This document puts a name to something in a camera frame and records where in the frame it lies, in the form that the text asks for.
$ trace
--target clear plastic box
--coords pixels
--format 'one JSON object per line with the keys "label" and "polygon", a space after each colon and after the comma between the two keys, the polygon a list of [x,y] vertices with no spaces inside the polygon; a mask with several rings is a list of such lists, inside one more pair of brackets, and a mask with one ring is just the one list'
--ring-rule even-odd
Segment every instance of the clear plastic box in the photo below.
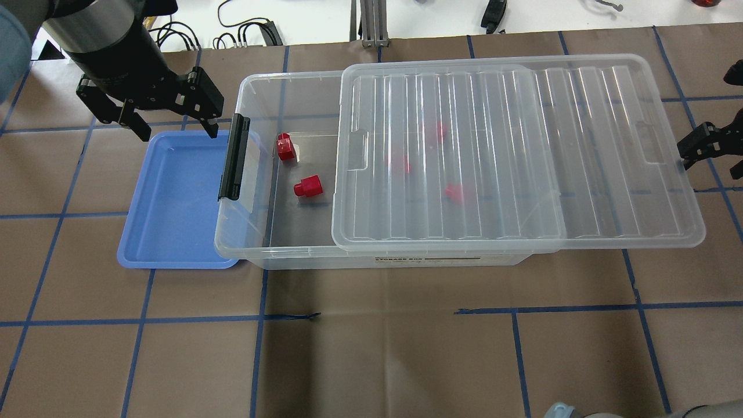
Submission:
{"label": "clear plastic box", "polygon": [[[251,119],[241,193],[220,199],[215,246],[265,269],[513,265],[704,238],[637,56],[260,74],[237,112]],[[280,132],[296,164],[274,155]],[[325,192],[298,199],[314,174]]]}

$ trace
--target cable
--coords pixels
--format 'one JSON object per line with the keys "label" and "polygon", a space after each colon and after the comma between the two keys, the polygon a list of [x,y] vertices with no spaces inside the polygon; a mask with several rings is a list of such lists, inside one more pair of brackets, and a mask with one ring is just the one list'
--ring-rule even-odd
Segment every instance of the cable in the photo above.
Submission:
{"label": "cable", "polygon": [[155,31],[157,31],[157,32],[158,32],[157,38],[155,39],[155,44],[156,44],[156,45],[157,45],[158,47],[161,47],[161,46],[163,46],[163,43],[165,42],[165,39],[168,39],[168,38],[169,38],[169,37],[170,37],[171,35],[178,35],[178,36],[180,36],[180,37],[181,37],[181,39],[182,39],[182,40],[184,41],[184,44],[186,44],[186,49],[187,49],[188,51],[191,51],[191,46],[193,46],[193,41],[192,41],[192,40],[191,40],[191,38],[190,38],[190,37],[189,37],[188,35],[186,35],[185,33],[183,33],[183,32],[178,32],[177,30],[174,30],[174,29],[170,29],[170,28],[155,28],[155,29],[150,29],[150,30],[148,30],[148,32],[150,32],[150,33],[152,33],[152,32],[155,32]]}
{"label": "cable", "polygon": [[244,21],[239,22],[239,23],[235,23],[235,24],[231,24],[231,25],[225,25],[224,22],[222,22],[222,17],[221,17],[220,11],[222,9],[222,6],[224,6],[225,4],[227,4],[229,2],[230,2],[230,0],[224,0],[222,3],[219,4],[219,6],[217,6],[217,20],[219,21],[219,24],[222,25],[223,28],[234,28],[235,26],[240,26],[240,25],[242,25],[244,23],[250,22],[251,20],[257,20],[257,19],[263,19],[266,22],[270,22],[270,20],[269,19],[266,19],[265,17],[253,17],[251,19],[244,20]]}
{"label": "cable", "polygon": [[214,49],[219,49],[219,42],[222,42],[222,45],[224,45],[224,47],[227,48],[227,43],[224,41],[224,39],[222,39],[224,36],[229,36],[230,39],[232,39],[233,41],[233,46],[237,46],[237,41],[235,40],[235,37],[231,33],[227,32],[227,33],[223,33],[222,35],[219,35],[219,37],[217,38],[212,39],[212,46],[214,47]]}
{"label": "cable", "polygon": [[616,10],[617,12],[620,12],[620,11],[624,10],[624,6],[623,5],[621,5],[621,4],[614,4],[614,3],[610,2],[610,1],[596,0],[596,3],[603,4],[604,6],[613,7],[614,10]]}
{"label": "cable", "polygon": [[193,39],[191,39],[191,36],[188,36],[187,34],[185,34],[183,32],[179,32],[177,30],[170,29],[170,28],[160,28],[160,30],[167,30],[168,32],[166,32],[166,34],[162,38],[158,37],[158,40],[156,41],[156,43],[158,44],[158,47],[162,47],[163,46],[163,43],[165,43],[165,39],[167,39],[168,36],[176,33],[176,34],[180,35],[181,38],[185,39],[185,42],[187,43],[186,49],[188,51],[191,51],[192,49],[194,49],[194,50],[196,49],[196,45],[193,44]]}
{"label": "cable", "polygon": [[238,41],[246,42],[247,43],[247,29],[251,25],[258,25],[260,30],[262,30],[264,33],[268,35],[268,37],[271,39],[271,43],[273,46],[277,46],[279,43],[276,41],[276,37],[271,33],[270,29],[268,29],[268,26],[266,26],[263,23],[260,22],[248,22],[240,25],[240,27],[237,29],[237,39]]}
{"label": "cable", "polygon": [[183,32],[178,32],[176,30],[174,30],[173,32],[168,33],[167,35],[165,35],[164,38],[160,39],[160,42],[158,43],[158,47],[162,47],[163,46],[163,42],[165,42],[165,40],[168,39],[169,37],[171,37],[172,35],[179,35],[181,37],[181,39],[184,41],[184,44],[186,45],[186,51],[191,51],[191,47],[189,46],[189,43],[186,40],[186,34],[183,33]]}
{"label": "cable", "polygon": [[186,25],[183,22],[178,22],[178,21],[171,20],[170,22],[168,22],[165,25],[163,25],[162,28],[163,29],[164,28],[172,28],[173,25],[181,25],[181,26],[184,26],[186,29],[190,30],[191,31],[191,34],[193,35],[193,40],[196,41],[196,46],[198,46],[198,48],[201,49],[201,43],[199,43],[199,41],[198,41],[198,36],[196,36],[196,32],[194,32],[194,30],[189,25]]}

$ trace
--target box handle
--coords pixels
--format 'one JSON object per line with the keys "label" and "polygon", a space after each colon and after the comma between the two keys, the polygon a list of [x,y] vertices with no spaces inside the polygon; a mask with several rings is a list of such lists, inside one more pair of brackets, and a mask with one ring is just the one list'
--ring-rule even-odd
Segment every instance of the box handle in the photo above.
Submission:
{"label": "box handle", "polygon": [[245,166],[247,133],[250,130],[250,118],[235,113],[227,139],[227,156],[224,159],[224,172],[219,186],[219,197],[237,200],[240,197],[242,169]]}

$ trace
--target storage box lid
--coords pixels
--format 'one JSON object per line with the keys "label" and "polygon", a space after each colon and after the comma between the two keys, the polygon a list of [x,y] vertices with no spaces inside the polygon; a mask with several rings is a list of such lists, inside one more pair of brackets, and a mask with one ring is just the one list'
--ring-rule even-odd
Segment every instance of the storage box lid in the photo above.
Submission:
{"label": "storage box lid", "polygon": [[635,55],[359,64],[343,72],[341,248],[694,246],[704,223]]}

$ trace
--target white table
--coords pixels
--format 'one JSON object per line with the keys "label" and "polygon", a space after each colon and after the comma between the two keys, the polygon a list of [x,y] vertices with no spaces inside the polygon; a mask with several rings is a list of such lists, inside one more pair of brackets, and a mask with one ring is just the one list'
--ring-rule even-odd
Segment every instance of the white table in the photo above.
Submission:
{"label": "white table", "polygon": [[[519,33],[743,22],[743,0],[721,0],[715,7],[699,7],[690,0],[616,2],[623,4],[622,12],[594,0],[510,0],[499,30]],[[212,39],[219,34],[236,32],[236,28],[228,30],[217,22],[219,3],[221,0],[179,0],[180,10],[173,19],[190,25],[201,44],[211,48]],[[480,19],[486,5],[487,0],[387,0],[389,37],[484,33]],[[276,23],[286,45],[348,41],[350,15],[350,0],[232,0],[222,7],[225,23],[268,17]],[[159,18],[155,25],[167,21],[167,17]],[[263,45],[255,26],[248,30],[248,43]],[[176,36],[168,38],[163,46],[164,51],[182,49],[183,41]]]}

